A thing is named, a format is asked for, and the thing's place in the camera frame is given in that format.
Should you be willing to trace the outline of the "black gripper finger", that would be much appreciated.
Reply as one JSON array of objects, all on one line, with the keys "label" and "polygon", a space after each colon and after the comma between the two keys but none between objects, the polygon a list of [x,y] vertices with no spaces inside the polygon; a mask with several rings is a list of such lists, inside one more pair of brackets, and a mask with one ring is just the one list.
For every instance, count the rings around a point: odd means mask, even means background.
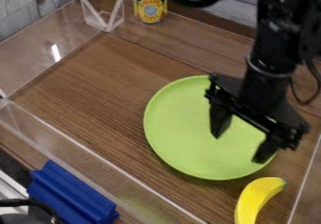
[{"label": "black gripper finger", "polygon": [[267,136],[256,148],[251,161],[254,163],[263,164],[275,154],[278,148],[279,148],[278,137],[272,135]]},{"label": "black gripper finger", "polygon": [[209,101],[209,132],[218,139],[231,125],[231,110],[219,99]]}]

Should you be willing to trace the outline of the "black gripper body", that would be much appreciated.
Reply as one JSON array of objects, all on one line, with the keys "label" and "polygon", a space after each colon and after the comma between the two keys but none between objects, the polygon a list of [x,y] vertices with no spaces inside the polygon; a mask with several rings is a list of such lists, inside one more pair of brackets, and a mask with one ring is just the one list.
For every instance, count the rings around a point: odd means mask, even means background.
[{"label": "black gripper body", "polygon": [[259,76],[239,79],[213,73],[208,81],[204,97],[209,107],[211,100],[219,99],[230,108],[231,116],[260,130],[266,137],[278,137],[278,149],[295,150],[311,127],[287,101],[284,82]]}]

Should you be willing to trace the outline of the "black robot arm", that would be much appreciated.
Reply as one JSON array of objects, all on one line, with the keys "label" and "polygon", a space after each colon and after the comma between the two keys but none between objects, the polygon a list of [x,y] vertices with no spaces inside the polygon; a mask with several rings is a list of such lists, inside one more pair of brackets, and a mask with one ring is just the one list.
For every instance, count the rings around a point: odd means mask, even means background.
[{"label": "black robot arm", "polygon": [[321,0],[258,0],[256,36],[244,77],[209,75],[209,132],[219,138],[239,117],[266,138],[251,156],[266,162],[280,149],[295,149],[310,125],[287,100],[291,75],[306,65],[321,91],[312,58],[321,55]]}]

